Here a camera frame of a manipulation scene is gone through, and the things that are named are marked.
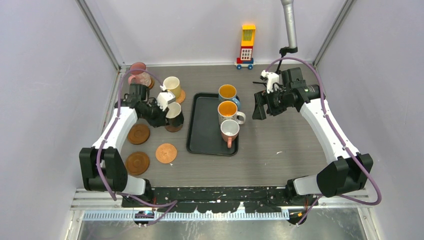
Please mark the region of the aluminium rail frame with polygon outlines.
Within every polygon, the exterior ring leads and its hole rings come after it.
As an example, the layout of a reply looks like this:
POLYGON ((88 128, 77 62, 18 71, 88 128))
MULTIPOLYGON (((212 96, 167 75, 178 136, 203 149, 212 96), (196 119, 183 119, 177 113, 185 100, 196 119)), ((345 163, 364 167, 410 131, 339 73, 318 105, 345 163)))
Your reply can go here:
POLYGON ((229 200, 210 202, 184 202, 168 210, 149 206, 123 207, 123 197, 116 200, 106 193, 77 191, 70 209, 82 211, 85 221, 134 221, 146 224, 154 220, 176 221, 259 221, 289 220, 303 208, 295 205, 267 207, 258 201, 229 200))

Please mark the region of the brown wooden saucer near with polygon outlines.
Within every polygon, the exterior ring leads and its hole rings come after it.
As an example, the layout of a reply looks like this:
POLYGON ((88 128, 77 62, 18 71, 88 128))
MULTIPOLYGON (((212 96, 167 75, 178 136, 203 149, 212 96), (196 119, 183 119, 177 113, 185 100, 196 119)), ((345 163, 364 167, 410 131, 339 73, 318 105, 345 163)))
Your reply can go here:
POLYGON ((147 171, 150 166, 150 158, 145 152, 137 151, 128 156, 125 161, 127 172, 132 176, 139 176, 147 171))

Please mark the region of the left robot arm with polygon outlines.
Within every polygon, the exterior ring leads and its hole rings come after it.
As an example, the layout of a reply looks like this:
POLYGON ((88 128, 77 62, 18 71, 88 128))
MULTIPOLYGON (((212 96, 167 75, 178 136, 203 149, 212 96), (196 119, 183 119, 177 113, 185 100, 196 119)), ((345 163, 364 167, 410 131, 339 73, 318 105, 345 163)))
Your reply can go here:
POLYGON ((131 128, 142 118, 152 127, 166 124, 169 104, 176 100, 173 93, 162 88, 157 97, 149 96, 149 88, 132 83, 129 92, 117 97, 110 122, 91 147, 79 152, 83 186, 87 191, 134 195, 141 207, 153 202, 150 183, 143 178, 131 176, 121 157, 123 144, 131 128))

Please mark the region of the woven rattan coaster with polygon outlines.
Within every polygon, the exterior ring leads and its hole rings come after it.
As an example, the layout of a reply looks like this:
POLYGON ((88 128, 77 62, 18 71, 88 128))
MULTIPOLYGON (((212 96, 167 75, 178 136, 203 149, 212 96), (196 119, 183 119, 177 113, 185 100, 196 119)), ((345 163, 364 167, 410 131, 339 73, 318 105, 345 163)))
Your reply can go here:
POLYGON ((169 164, 176 159, 178 151, 170 143, 161 144, 155 151, 156 159, 162 164, 169 164))
POLYGON ((185 91, 182 89, 182 90, 180 91, 180 95, 179 95, 179 97, 177 97, 177 98, 176 98, 176 102, 177 102, 177 103, 179 103, 179 104, 181 104, 181 103, 185 100, 185 98, 186 98, 186 93, 185 93, 185 91))

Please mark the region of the yellow mug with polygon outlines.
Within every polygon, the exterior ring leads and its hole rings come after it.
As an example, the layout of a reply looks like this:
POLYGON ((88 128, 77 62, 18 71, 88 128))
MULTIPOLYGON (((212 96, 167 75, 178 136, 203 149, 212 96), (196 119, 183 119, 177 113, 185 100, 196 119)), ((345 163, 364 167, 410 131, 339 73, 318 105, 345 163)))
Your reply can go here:
POLYGON ((170 92, 172 92, 176 98, 179 98, 181 95, 181 84, 179 78, 176 76, 169 76, 164 79, 163 86, 170 92))

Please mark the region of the grey metal pole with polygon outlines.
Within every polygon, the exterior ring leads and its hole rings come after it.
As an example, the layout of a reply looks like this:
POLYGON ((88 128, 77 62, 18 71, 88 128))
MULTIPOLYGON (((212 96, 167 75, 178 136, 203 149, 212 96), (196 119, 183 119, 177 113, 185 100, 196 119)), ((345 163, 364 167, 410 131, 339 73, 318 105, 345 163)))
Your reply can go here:
POLYGON ((281 4, 284 12, 288 47, 295 49, 298 47, 298 43, 295 25, 294 0, 281 0, 281 4))

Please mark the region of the black white-inside mug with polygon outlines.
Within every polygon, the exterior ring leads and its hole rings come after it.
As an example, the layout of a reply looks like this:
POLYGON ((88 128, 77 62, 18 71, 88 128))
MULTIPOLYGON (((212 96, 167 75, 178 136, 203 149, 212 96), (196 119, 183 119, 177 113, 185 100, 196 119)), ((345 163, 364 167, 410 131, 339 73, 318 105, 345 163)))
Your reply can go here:
POLYGON ((166 125, 179 126, 184 124, 184 115, 182 107, 177 102, 172 102, 168 105, 168 113, 166 114, 166 125))

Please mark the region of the black plastic tray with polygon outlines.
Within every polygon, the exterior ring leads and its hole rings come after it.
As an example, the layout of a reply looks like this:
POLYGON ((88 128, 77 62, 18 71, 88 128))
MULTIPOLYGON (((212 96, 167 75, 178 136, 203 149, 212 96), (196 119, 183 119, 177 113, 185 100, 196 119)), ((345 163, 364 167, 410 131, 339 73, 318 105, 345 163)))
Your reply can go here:
POLYGON ((186 139, 186 150, 189 153, 234 156, 238 152, 238 139, 228 148, 222 138, 218 105, 217 93, 198 92, 193 96, 186 139))

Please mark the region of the dusty pink mug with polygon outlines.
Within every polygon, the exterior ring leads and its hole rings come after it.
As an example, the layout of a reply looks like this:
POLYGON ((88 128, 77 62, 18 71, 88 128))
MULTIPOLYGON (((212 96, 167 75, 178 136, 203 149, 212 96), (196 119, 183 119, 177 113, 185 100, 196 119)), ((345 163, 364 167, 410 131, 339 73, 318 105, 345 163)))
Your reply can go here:
POLYGON ((130 77, 128 78, 128 84, 142 84, 147 87, 151 84, 151 76, 145 72, 147 66, 143 62, 136 62, 130 66, 130 77))

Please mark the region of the dark walnut round coaster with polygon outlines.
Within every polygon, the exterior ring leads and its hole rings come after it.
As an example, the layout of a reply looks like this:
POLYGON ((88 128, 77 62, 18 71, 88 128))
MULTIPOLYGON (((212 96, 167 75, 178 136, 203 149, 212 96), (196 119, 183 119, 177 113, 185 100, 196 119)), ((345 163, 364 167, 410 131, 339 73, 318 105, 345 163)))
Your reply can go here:
POLYGON ((182 129, 182 127, 183 127, 183 125, 182 125, 182 124, 181 124, 181 125, 179 125, 179 126, 166 125, 166 126, 165 126, 165 129, 166 129, 168 132, 175 133, 175 132, 178 132, 179 130, 181 130, 181 129, 182 129))

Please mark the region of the brown wooden saucer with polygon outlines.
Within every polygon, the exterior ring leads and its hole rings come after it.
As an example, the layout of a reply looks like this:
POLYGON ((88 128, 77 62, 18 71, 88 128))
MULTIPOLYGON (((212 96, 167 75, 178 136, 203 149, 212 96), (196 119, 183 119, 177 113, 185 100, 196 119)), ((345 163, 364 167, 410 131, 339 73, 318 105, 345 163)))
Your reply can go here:
POLYGON ((135 124, 130 129, 127 139, 133 145, 140 145, 149 139, 150 134, 150 129, 146 124, 135 124))
POLYGON ((145 152, 137 151, 128 156, 125 161, 127 172, 132 176, 139 176, 147 171, 150 166, 150 158, 145 152))
POLYGON ((150 85, 148 86, 148 88, 151 90, 155 85, 155 81, 151 80, 150 85))

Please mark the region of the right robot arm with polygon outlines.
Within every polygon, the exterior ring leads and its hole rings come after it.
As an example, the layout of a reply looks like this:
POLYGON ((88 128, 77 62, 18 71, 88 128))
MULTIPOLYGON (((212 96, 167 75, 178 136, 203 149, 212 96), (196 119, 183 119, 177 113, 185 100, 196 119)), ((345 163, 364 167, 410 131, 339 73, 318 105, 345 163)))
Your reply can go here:
POLYGON ((277 116, 288 108, 295 108, 312 128, 327 161, 319 173, 287 181, 287 202, 299 205, 306 195, 330 198, 362 190, 368 180, 362 170, 370 171, 373 159, 368 153, 360 153, 348 140, 328 102, 321 98, 320 86, 308 85, 299 67, 280 74, 263 70, 260 79, 266 88, 254 95, 252 119, 264 120, 267 115, 277 116))

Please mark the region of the salmon pink mug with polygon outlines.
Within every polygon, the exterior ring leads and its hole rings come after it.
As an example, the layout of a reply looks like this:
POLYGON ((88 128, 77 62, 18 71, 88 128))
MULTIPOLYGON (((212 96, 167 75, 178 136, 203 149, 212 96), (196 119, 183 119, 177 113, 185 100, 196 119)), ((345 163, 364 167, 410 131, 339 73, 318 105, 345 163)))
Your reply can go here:
POLYGON ((224 120, 220 125, 222 139, 226 142, 227 148, 231 148, 240 131, 240 125, 232 119, 224 120))

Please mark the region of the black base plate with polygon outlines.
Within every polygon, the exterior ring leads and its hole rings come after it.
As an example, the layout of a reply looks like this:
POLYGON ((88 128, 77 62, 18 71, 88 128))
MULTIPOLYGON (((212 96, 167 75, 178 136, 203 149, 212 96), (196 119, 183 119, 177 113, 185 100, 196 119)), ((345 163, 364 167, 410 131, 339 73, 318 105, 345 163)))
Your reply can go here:
POLYGON ((143 195, 122 194, 122 207, 142 208, 154 205, 164 213, 234 213, 243 207, 246 213, 276 213, 281 207, 308 210, 316 198, 313 195, 294 196, 280 186, 226 187, 155 187, 143 195))

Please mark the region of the colourful toy block tower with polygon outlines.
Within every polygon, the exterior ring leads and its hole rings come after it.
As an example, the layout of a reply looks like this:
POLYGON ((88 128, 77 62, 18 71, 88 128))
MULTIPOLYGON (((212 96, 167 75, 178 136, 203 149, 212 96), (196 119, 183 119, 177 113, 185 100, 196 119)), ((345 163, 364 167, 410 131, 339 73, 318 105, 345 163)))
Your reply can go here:
POLYGON ((255 64, 253 58, 253 49, 255 43, 256 26, 254 24, 244 24, 241 29, 241 43, 239 56, 234 65, 238 70, 247 68, 252 70, 255 64))

